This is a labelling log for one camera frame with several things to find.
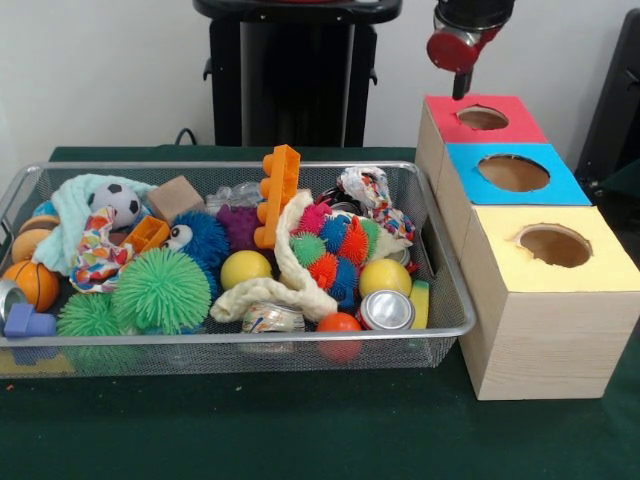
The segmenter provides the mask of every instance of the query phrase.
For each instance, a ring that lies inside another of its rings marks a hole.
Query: mint green towel
[[[60,217],[60,225],[53,229],[33,254],[33,261],[44,264],[52,272],[64,276],[71,273],[73,256],[82,240],[82,232],[91,213],[89,195],[105,183],[121,183],[131,188],[141,201],[156,188],[128,178],[104,175],[79,175],[64,182],[51,196],[51,202]]]

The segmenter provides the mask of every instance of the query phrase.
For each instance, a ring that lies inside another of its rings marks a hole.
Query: black cable
[[[180,130],[180,133],[176,137],[176,141],[174,142],[174,145],[180,145],[180,142],[182,141],[182,137],[184,137],[185,134],[189,135],[189,139],[191,140],[192,145],[198,144],[198,141],[196,140],[196,136],[193,134],[191,129],[183,128],[182,130]]]

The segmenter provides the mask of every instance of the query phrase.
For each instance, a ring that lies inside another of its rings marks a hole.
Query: soccer ball
[[[104,207],[115,209],[113,230],[132,225],[140,212],[140,199],[133,190],[121,183],[101,185],[89,196],[88,203],[93,213]]]

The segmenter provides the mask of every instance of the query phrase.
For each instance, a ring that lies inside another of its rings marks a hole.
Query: orange lego block
[[[258,248],[276,245],[276,226],[282,209],[298,191],[300,154],[289,145],[280,145],[262,162],[267,178],[260,182],[260,193],[267,200],[258,205],[258,220],[264,227],[256,228],[253,240]]]
[[[169,225],[167,222],[147,215],[136,225],[136,228],[125,238],[120,246],[125,243],[133,245],[136,253],[146,252],[152,248],[159,247],[169,238]]]

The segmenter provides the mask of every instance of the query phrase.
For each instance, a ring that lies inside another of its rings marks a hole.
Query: metal basket
[[[303,163],[301,188],[314,195],[335,185],[345,167],[366,163]],[[247,335],[240,323],[217,324],[212,334],[121,337],[0,338],[0,378],[173,375],[260,371],[304,371],[435,367],[456,337],[475,324],[475,311],[453,254],[433,193],[413,164],[377,162],[389,180],[395,205],[415,222],[411,255],[417,277],[431,285],[429,326],[402,332],[274,333]],[[14,235],[34,208],[65,181],[85,173],[110,174],[160,185],[184,175],[203,196],[219,186],[263,178],[258,162],[48,163],[23,169],[0,203],[6,235],[4,271]],[[64,286],[56,313],[73,290]]]

